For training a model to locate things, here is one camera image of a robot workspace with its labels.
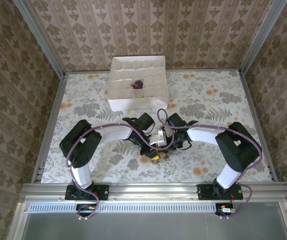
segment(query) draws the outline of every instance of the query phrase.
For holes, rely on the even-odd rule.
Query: table surface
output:
[[[220,126],[238,121],[259,142],[237,71],[167,70],[166,78],[169,116],[178,113],[186,122],[197,120],[202,124]],[[107,100],[108,81],[107,72],[68,76],[42,183],[71,182],[59,143],[79,120],[86,119],[93,126],[98,126],[125,117],[138,118],[146,112],[156,122],[154,131],[157,132],[160,123],[154,110],[111,111]],[[193,142],[193,146],[185,151],[162,154],[159,162],[152,163],[145,156],[140,156],[138,146],[117,140],[98,146],[89,169],[97,183],[201,183],[212,182],[225,163],[219,147],[204,142]],[[272,181],[266,160],[249,170],[241,181]]]

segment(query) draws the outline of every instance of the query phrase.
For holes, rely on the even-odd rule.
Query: beige patterned wallpaper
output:
[[[27,2],[71,72],[131,55],[165,55],[167,69],[238,68],[272,0]]]
[[[287,181],[287,4],[246,79],[276,168]]]
[[[11,0],[0,0],[0,239],[30,182],[59,79]]]

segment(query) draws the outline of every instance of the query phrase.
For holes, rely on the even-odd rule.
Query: white cardboard box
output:
[[[133,89],[135,81],[143,82],[142,89]],[[108,84],[111,110],[166,109],[168,87],[165,56],[120,56],[111,63]]]

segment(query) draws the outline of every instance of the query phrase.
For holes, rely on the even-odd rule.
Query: purple cable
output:
[[[252,169],[252,168],[258,166],[258,165],[261,163],[262,159],[263,159],[262,151],[261,151],[260,147],[257,145],[257,143],[256,143],[255,141],[253,141],[251,138],[249,138],[248,136],[246,136],[246,135],[244,135],[244,134],[242,134],[242,133],[240,133],[240,132],[238,132],[238,131],[235,131],[235,130],[230,129],[230,128],[228,128],[228,127],[214,126],[214,125],[206,125],[206,124],[195,124],[195,125],[190,125],[190,126],[170,126],[170,125],[168,125],[167,123],[165,123],[165,122],[163,122],[163,121],[161,120],[161,118],[160,118],[160,116],[159,116],[160,111],[163,111],[163,112],[165,113],[166,119],[168,118],[168,114],[167,114],[166,110],[164,110],[164,109],[161,108],[161,109],[159,109],[159,110],[157,111],[157,118],[158,118],[159,122],[161,123],[161,127],[160,127],[160,128],[162,128],[162,127],[168,127],[168,128],[170,128],[171,134],[172,134],[171,142],[170,142],[166,147],[157,148],[157,147],[151,146],[151,145],[149,144],[149,142],[147,142],[147,141],[145,140],[145,138],[144,138],[143,136],[141,136],[141,134],[139,133],[139,131],[137,131],[137,129],[135,129],[134,127],[132,127],[132,126],[130,126],[130,125],[128,125],[128,124],[125,124],[125,123],[109,123],[109,124],[104,124],[104,125],[102,125],[102,126],[93,127],[93,128],[91,128],[91,129],[87,130],[86,132],[84,132],[84,133],[79,137],[79,139],[72,145],[72,147],[71,147],[70,151],[68,152],[67,157],[66,157],[66,159],[65,159],[65,165],[66,165],[67,168],[69,168],[70,174],[71,174],[71,176],[72,176],[72,180],[73,180],[73,182],[75,183],[76,187],[77,187],[79,190],[81,190],[81,191],[83,191],[83,192],[86,192],[86,193],[88,193],[88,194],[94,196],[94,198],[96,199],[96,207],[95,207],[95,209],[92,211],[91,214],[89,214],[89,215],[86,216],[86,217],[83,217],[83,216],[80,215],[80,211],[78,211],[78,215],[79,215],[80,218],[84,218],[84,219],[85,219],[85,218],[90,218],[90,217],[92,217],[92,216],[95,214],[95,212],[98,210],[98,207],[99,207],[99,199],[98,199],[98,197],[97,197],[96,195],[94,195],[93,192],[88,191],[88,190],[86,190],[86,189],[83,189],[83,188],[78,184],[78,182],[77,182],[77,180],[76,180],[76,178],[75,178],[75,176],[74,176],[74,173],[73,173],[73,171],[72,171],[72,169],[71,169],[71,165],[69,165],[69,159],[70,159],[70,156],[71,156],[73,150],[74,150],[74,149],[76,148],[76,146],[78,145],[78,143],[79,143],[87,134],[89,134],[90,132],[92,132],[92,131],[94,131],[94,130],[97,130],[97,129],[108,128],[108,127],[114,127],[114,126],[124,126],[124,127],[130,128],[130,129],[133,130],[136,134],[138,134],[138,136],[142,139],[142,141],[143,141],[147,146],[149,146],[151,149],[158,150],[158,151],[166,150],[166,149],[168,149],[168,148],[170,148],[170,147],[172,146],[172,144],[173,144],[174,141],[175,141],[175,133],[174,133],[173,129],[188,129],[188,128],[196,128],[196,127],[198,127],[198,128],[207,128],[207,129],[217,129],[217,130],[227,130],[227,131],[230,131],[230,132],[232,132],[232,133],[234,133],[234,134],[236,134],[236,135],[239,135],[239,136],[243,137],[243,138],[246,139],[247,141],[249,141],[249,142],[257,149],[257,151],[258,151],[258,153],[259,153],[259,160],[258,160],[256,163],[254,163],[253,165],[247,167],[247,168],[241,173],[241,175],[237,178],[236,181],[238,181],[238,180],[245,174],[245,172],[246,172],[247,170]],[[249,194],[249,197],[247,198],[247,200],[245,201],[244,205],[241,207],[241,209],[238,210],[236,213],[230,215],[230,216],[234,216],[234,215],[238,214],[242,209],[244,209],[245,206],[248,204],[248,202],[249,202],[251,196],[252,196],[252,189],[251,189],[249,186],[244,185],[244,184],[241,184],[241,183],[239,183],[239,182],[238,182],[238,184],[240,184],[241,186],[244,186],[244,187],[250,189],[250,194]]]

